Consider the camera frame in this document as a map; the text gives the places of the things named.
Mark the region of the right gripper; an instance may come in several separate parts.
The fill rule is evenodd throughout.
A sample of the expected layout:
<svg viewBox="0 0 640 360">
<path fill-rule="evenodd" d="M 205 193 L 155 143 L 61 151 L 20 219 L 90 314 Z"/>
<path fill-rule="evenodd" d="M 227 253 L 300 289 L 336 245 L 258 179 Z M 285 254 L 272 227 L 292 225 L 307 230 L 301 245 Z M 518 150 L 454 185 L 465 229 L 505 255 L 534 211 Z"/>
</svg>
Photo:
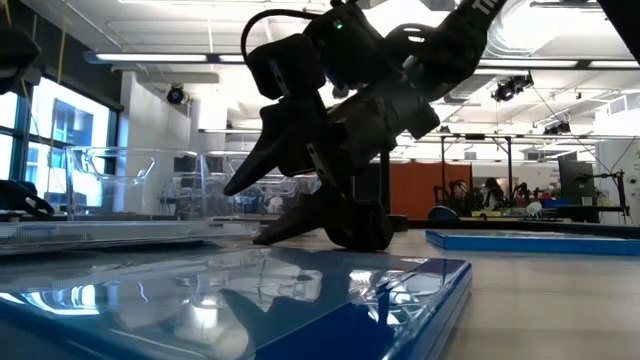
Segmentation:
<svg viewBox="0 0 640 360">
<path fill-rule="evenodd" d="M 262 130 L 249 155 L 224 188 L 231 196 L 277 168 L 284 176 L 314 172 L 321 180 L 254 240 L 273 245 L 322 228 L 336 245 L 382 251 L 393 229 L 382 204 L 357 200 L 351 178 L 405 130 L 421 137 L 438 119 L 428 101 L 402 80 L 368 86 L 339 105 L 324 106 L 324 74 L 309 37 L 295 34 L 253 50 L 247 64 L 261 93 L 277 103 L 260 110 Z"/>
</svg>

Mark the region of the clear plastic bin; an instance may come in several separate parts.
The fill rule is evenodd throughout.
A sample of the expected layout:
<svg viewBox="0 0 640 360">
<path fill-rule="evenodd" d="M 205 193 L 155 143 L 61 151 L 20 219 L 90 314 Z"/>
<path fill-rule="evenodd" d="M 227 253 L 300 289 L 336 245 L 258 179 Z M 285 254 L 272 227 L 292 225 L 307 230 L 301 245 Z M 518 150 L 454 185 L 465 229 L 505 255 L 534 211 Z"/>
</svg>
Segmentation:
<svg viewBox="0 0 640 360">
<path fill-rule="evenodd" d="M 315 173 L 284 176 L 278 168 L 235 195 L 224 194 L 224 187 L 235 175 L 248 153 L 209 151 L 202 154 L 206 214 L 216 220 L 274 220 L 298 203 L 302 195 L 320 188 Z"/>
<path fill-rule="evenodd" d="M 158 148 L 65 149 L 71 220 L 196 220 L 203 217 L 202 157 Z"/>
</svg>

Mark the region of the blue plastic disc case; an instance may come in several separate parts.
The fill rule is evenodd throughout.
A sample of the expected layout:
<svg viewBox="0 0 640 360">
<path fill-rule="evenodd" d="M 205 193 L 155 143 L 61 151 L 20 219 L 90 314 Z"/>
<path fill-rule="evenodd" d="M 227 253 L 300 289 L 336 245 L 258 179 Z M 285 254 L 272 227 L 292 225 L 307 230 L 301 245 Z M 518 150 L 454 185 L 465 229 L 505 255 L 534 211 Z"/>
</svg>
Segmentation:
<svg viewBox="0 0 640 360">
<path fill-rule="evenodd" d="M 554 232 L 426 230 L 446 250 L 640 256 L 640 240 Z"/>
<path fill-rule="evenodd" d="M 465 260 L 211 245 L 0 260 L 0 360 L 437 360 Z"/>
</svg>

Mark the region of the orange partition panel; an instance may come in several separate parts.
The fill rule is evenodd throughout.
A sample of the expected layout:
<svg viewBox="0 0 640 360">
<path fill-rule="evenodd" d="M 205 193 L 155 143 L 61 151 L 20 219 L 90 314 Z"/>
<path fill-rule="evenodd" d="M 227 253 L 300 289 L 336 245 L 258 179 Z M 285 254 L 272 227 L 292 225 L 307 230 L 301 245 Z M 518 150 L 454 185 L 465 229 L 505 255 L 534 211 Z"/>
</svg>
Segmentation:
<svg viewBox="0 0 640 360">
<path fill-rule="evenodd" d="M 391 211 L 406 215 L 409 219 L 425 219 L 438 204 L 434 188 L 444 187 L 450 193 L 449 184 L 463 180 L 471 184 L 470 164 L 434 162 L 392 163 L 390 166 Z"/>
</svg>

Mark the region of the long ceiling light strip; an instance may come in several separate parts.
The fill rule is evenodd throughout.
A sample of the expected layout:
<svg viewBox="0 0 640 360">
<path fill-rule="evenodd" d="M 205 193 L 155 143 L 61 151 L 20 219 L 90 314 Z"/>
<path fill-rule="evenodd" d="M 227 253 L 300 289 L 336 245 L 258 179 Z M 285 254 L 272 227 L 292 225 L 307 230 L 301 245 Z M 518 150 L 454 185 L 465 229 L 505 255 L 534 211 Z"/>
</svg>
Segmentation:
<svg viewBox="0 0 640 360">
<path fill-rule="evenodd" d="M 240 65 L 244 58 L 239 54 L 219 53 L 100 53 L 85 52 L 84 58 L 92 64 L 102 63 L 151 63 L 151 64 L 226 64 Z M 545 59 L 545 58 L 482 58 L 480 69 L 529 69 L 579 71 L 636 71 L 640 64 L 624 59 Z"/>
</svg>

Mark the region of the person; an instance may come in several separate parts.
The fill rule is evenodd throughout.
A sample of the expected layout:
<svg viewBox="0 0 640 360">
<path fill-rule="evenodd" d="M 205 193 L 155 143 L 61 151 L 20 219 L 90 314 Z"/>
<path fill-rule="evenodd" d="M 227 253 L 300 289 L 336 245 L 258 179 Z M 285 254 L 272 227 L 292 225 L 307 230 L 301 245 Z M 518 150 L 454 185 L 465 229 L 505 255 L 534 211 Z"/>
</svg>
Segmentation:
<svg viewBox="0 0 640 360">
<path fill-rule="evenodd" d="M 494 211 L 504 205 L 504 191 L 495 178 L 487 178 L 481 189 L 483 196 L 482 208 L 484 210 Z"/>
</svg>

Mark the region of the large room window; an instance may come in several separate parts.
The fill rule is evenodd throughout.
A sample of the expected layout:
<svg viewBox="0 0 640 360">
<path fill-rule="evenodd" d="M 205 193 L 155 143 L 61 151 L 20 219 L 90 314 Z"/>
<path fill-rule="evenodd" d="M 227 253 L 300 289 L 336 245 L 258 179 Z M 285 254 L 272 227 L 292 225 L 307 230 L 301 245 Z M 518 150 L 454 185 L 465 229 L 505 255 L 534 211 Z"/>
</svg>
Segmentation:
<svg viewBox="0 0 640 360">
<path fill-rule="evenodd" d="M 112 145 L 117 113 L 46 78 L 27 91 L 0 95 L 0 180 L 25 181 L 64 211 L 65 148 Z"/>
</svg>

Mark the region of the black ceiling spotlight cluster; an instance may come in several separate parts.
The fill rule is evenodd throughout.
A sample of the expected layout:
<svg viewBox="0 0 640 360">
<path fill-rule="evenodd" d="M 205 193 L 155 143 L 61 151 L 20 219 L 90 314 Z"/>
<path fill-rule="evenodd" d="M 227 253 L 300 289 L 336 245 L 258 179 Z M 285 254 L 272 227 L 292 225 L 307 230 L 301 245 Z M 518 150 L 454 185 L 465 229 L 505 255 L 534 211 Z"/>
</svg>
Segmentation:
<svg viewBox="0 0 640 360">
<path fill-rule="evenodd" d="M 526 72 L 523 75 L 510 76 L 497 83 L 497 87 L 491 93 L 491 97 L 496 102 L 508 102 L 533 85 L 534 81 L 530 72 Z"/>
</svg>

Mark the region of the black computer monitor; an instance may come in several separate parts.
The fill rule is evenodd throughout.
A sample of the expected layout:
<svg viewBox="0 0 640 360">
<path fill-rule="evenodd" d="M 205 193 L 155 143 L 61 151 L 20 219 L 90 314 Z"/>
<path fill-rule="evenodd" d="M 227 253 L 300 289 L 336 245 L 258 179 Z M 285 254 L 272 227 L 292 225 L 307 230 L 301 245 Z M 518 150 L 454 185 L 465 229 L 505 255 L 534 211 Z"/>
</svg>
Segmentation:
<svg viewBox="0 0 640 360">
<path fill-rule="evenodd" d="M 595 204 L 596 190 L 593 166 L 577 160 L 559 160 L 561 196 L 570 205 L 592 206 Z"/>
</svg>

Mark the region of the black background rig frame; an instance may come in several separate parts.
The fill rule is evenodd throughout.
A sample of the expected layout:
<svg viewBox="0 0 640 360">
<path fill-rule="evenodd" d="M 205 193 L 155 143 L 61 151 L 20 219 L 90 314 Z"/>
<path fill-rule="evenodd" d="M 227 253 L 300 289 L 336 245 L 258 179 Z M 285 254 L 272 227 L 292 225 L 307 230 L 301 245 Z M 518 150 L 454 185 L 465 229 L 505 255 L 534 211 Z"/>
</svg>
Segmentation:
<svg viewBox="0 0 640 360">
<path fill-rule="evenodd" d="M 440 162 L 442 166 L 441 170 L 441 183 L 445 186 L 445 142 L 448 138 L 452 139 L 452 143 L 458 141 L 463 142 L 485 142 L 491 140 L 499 149 L 507 154 L 507 173 L 508 173 L 508 187 L 507 187 L 507 204 L 510 208 L 514 205 L 513 195 L 513 157 L 512 157 L 512 135 L 500 135 L 500 134 L 485 134 L 485 133 L 438 133 L 440 137 Z"/>
</svg>

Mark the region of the black aluminium table frame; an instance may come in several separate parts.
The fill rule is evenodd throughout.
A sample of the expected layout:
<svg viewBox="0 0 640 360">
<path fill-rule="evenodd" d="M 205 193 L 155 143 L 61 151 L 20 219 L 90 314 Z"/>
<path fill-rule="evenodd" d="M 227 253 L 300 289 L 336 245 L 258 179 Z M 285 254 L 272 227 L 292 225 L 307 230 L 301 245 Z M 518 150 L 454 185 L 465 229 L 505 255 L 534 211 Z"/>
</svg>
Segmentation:
<svg viewBox="0 0 640 360">
<path fill-rule="evenodd" d="M 0 213 L 0 223 L 12 221 L 18 222 L 64 222 L 66 215 L 54 215 L 47 218 L 36 218 L 25 213 Z M 105 215 L 88 216 L 79 221 L 178 221 L 172 216 L 146 216 L 146 215 Z M 217 218 L 210 220 L 213 222 L 240 222 L 258 223 L 260 225 L 271 225 L 276 219 L 273 217 L 231 217 Z M 595 223 L 573 223 L 573 222 L 550 222 L 542 220 L 524 220 L 516 218 L 491 218 L 488 220 L 465 218 L 454 220 L 415 220 L 400 219 L 393 220 L 395 225 L 406 225 L 407 229 L 453 229 L 453 230 L 514 230 L 532 232 L 564 232 L 578 234 L 601 234 L 601 236 L 640 238 L 640 225 L 605 225 Z"/>
</svg>

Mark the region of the silver ventilation duct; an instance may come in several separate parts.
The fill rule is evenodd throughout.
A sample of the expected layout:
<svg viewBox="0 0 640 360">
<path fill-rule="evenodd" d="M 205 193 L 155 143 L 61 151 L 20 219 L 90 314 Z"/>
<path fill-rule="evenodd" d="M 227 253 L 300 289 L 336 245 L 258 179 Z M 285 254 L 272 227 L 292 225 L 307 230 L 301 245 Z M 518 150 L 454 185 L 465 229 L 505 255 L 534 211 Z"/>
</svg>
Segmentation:
<svg viewBox="0 0 640 360">
<path fill-rule="evenodd" d="M 506 0 L 487 33 L 485 58 L 522 60 L 533 67 L 574 67 L 576 60 L 540 57 L 536 52 L 575 23 L 577 12 L 545 6 L 544 0 Z"/>
</svg>

